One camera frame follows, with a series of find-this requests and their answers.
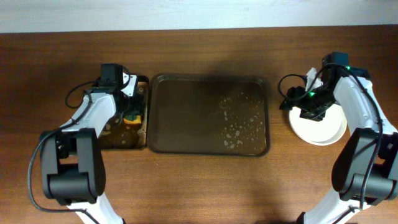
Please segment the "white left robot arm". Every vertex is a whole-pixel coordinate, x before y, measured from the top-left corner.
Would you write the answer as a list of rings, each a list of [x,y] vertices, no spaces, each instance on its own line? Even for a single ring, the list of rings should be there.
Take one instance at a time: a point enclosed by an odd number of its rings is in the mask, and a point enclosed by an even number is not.
[[[145,77],[120,64],[104,63],[101,76],[75,106],[75,114],[59,128],[42,133],[34,155],[40,157],[42,188],[61,205],[60,213],[76,213],[84,223],[124,223],[104,190],[106,171],[99,137],[115,117],[119,123],[142,124],[145,96],[136,91]]]

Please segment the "yellow green scrub sponge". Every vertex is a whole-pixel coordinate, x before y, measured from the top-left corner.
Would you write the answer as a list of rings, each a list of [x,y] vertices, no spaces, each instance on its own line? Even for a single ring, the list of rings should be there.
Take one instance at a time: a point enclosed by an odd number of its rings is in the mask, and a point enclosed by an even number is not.
[[[141,115],[125,115],[123,122],[128,125],[137,125],[142,123]]]

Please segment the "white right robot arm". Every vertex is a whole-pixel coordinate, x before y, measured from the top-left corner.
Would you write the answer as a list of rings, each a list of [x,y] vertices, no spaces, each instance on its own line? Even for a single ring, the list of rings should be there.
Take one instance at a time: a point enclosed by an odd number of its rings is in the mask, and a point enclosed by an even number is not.
[[[335,161],[332,187],[297,223],[346,223],[363,210],[397,197],[397,129],[382,112],[369,72],[352,67],[348,54],[332,52],[305,86],[282,95],[280,110],[300,109],[300,117],[321,121],[327,109],[340,105],[350,138]]]

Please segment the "white plate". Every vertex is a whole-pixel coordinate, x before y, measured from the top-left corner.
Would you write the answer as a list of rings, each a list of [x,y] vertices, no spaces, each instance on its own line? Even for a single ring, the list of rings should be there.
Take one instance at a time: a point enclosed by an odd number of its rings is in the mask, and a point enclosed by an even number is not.
[[[293,107],[289,111],[289,123],[296,135],[306,131],[310,132],[341,132],[345,133],[347,120],[340,105],[333,105],[326,110],[322,121],[312,121],[299,117],[300,109]]]
[[[342,138],[344,133],[341,132],[310,132],[299,133],[298,136],[307,143],[317,146],[327,146],[334,144]]]

